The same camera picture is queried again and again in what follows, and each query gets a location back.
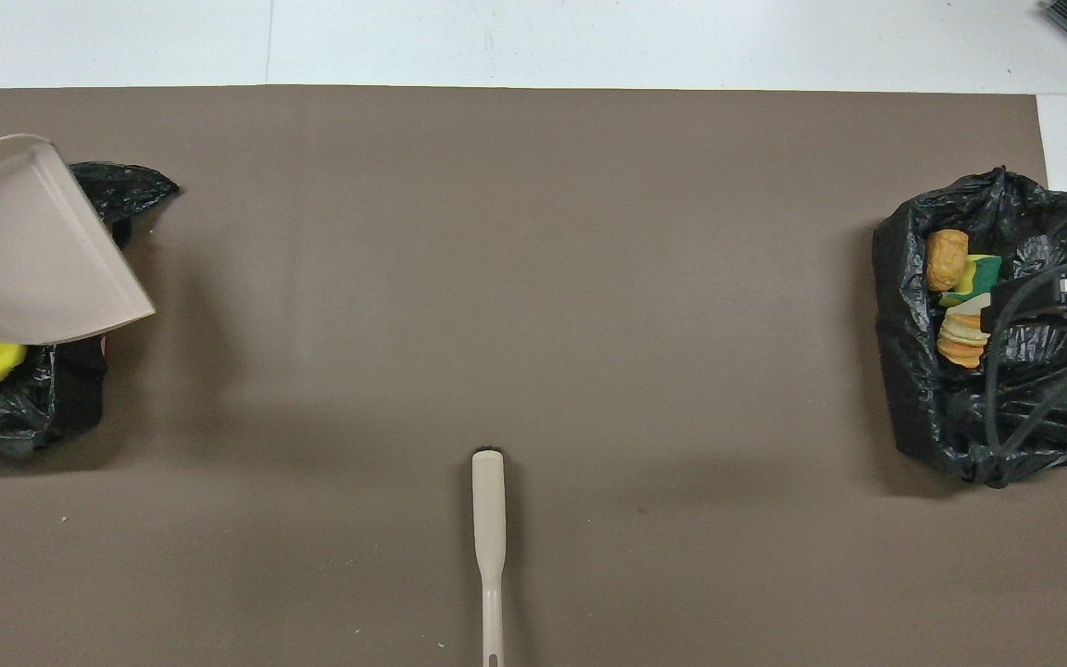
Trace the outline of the beige hand brush black bristles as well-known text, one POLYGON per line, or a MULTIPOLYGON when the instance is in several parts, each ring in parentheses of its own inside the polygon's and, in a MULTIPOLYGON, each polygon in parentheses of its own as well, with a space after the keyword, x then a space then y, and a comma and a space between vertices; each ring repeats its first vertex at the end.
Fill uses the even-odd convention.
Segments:
POLYGON ((471 522, 482 587, 483 667, 504 667, 501 579, 507 563, 507 486, 500 450, 471 456, 471 522))

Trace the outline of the beige plastic dustpan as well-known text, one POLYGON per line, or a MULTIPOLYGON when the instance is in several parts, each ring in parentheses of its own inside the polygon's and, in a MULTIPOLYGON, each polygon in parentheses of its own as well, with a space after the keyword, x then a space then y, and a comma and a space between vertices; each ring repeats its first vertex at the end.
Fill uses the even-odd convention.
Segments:
POLYGON ((55 145, 0 138, 0 342, 64 345, 154 312, 55 145))

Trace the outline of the yellow sponge piece green backing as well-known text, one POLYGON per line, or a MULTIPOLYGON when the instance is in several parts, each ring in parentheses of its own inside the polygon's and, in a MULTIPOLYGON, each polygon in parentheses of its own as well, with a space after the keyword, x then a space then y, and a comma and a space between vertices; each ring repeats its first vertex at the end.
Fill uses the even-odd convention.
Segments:
POLYGON ((999 280, 1000 270, 1002 270, 1002 258, 999 255, 966 255, 960 281, 952 291, 941 295, 937 299, 937 304, 941 308, 952 308, 976 296, 989 293, 999 280))

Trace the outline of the pale bread chunk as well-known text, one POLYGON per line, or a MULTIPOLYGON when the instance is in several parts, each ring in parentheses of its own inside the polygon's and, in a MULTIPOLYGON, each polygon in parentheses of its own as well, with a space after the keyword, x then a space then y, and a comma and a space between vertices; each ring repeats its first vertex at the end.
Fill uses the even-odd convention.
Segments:
POLYGON ((937 353, 954 366, 977 369, 990 339, 990 333, 984 333, 978 315, 949 309, 937 330, 937 353))

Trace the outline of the black trash bag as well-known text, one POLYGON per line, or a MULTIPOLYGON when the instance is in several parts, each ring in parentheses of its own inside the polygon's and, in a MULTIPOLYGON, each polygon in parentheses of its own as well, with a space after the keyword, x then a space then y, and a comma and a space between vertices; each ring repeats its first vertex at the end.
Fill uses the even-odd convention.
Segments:
MULTIPOLYGON (((120 249, 136 222, 164 207, 181 187, 159 170, 75 163, 71 174, 120 249)), ((0 455, 29 457, 86 434, 102 420, 107 356, 103 336, 29 346, 0 380, 0 455)))
POLYGON ((981 316, 990 292, 941 308, 924 277, 926 240, 969 235, 999 255, 997 283, 1067 277, 1067 193, 998 168, 902 204, 872 236, 876 336, 898 451, 991 488, 1067 466, 1067 331, 996 325, 977 369, 936 351, 949 309, 981 316))

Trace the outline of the brown paper table mat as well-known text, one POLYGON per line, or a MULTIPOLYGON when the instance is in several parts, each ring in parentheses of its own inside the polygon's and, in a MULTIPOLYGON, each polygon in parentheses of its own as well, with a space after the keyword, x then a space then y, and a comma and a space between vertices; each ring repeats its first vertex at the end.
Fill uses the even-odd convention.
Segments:
POLYGON ((1067 664, 1067 469, 901 455, 872 231, 1026 94, 0 90, 161 170, 100 426, 0 459, 0 667, 1067 664))

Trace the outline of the brown corn cob bread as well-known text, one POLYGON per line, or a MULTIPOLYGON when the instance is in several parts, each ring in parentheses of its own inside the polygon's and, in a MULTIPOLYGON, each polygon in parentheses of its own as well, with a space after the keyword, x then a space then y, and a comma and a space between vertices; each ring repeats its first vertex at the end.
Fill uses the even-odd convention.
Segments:
POLYGON ((969 235, 962 231, 937 231, 926 240, 924 277, 931 293, 945 293, 958 286, 967 266, 969 235))

